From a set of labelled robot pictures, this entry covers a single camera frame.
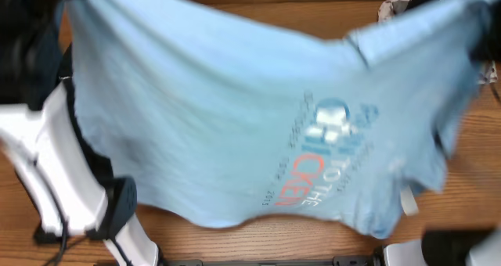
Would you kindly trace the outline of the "light blue t-shirt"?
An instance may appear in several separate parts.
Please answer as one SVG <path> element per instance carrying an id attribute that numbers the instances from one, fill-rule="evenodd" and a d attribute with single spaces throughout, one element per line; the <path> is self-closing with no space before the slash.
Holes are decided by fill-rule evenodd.
<path id="1" fill-rule="evenodd" d="M 323 40 L 187 0 L 70 0 L 75 115 L 141 203 L 208 228 L 267 214 L 387 238 L 439 191 L 499 0 L 435 0 Z"/>

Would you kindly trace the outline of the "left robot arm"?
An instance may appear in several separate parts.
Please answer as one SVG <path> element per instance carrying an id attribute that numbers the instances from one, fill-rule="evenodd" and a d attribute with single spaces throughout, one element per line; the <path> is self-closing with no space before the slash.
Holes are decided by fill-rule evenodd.
<path id="1" fill-rule="evenodd" d="M 65 252 L 101 241 L 116 265 L 162 265 L 136 216 L 137 190 L 84 142 L 71 54 L 59 48 L 67 0 L 1 0 L 1 148 L 37 210 L 34 240 Z"/>

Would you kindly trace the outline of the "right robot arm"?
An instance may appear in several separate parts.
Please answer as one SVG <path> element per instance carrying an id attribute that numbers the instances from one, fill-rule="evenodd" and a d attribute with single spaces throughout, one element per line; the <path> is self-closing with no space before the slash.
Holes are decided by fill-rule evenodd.
<path id="1" fill-rule="evenodd" d="M 487 25 L 482 28 L 482 39 L 477 48 L 480 53 L 474 54 L 474 57 L 480 60 L 497 59 L 499 53 L 487 48 L 497 49 L 500 45 L 500 4 L 497 2 L 492 8 L 475 4 L 472 8 L 482 23 Z M 454 153 L 463 111 L 472 96 L 469 92 L 458 92 L 436 116 L 432 128 L 434 158 L 424 172 L 425 176 L 433 178 L 433 182 L 430 184 L 411 179 L 402 187 L 400 199 L 405 213 L 411 214 L 417 210 L 415 195 L 425 189 L 441 189 L 445 183 L 445 160 Z M 419 240 L 386 246 L 381 258 L 385 265 L 499 265 L 500 230 L 428 230 Z"/>

